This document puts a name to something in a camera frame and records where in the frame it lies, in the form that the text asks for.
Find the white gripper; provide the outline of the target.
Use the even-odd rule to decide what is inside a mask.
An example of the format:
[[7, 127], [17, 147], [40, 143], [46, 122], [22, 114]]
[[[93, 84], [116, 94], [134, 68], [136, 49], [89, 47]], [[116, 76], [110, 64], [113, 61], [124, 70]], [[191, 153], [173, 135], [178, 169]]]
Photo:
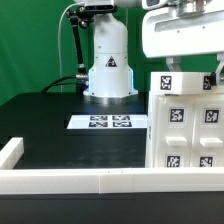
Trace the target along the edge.
[[224, 0], [203, 3], [201, 11], [183, 14], [175, 5], [148, 11], [142, 22], [143, 52], [148, 58], [167, 57], [171, 72], [181, 71], [177, 56], [219, 53], [211, 85], [224, 85]]

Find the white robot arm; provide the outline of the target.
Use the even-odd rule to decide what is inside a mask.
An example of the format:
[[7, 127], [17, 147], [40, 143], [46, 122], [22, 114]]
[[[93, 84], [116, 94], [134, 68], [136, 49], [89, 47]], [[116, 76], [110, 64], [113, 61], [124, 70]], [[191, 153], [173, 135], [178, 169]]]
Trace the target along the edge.
[[148, 58], [166, 59], [179, 72], [180, 58], [224, 54], [224, 0], [74, 0], [80, 25], [92, 25], [94, 64], [84, 91], [92, 102], [122, 102], [138, 94], [128, 66], [128, 31], [113, 14], [141, 7], [142, 50]]

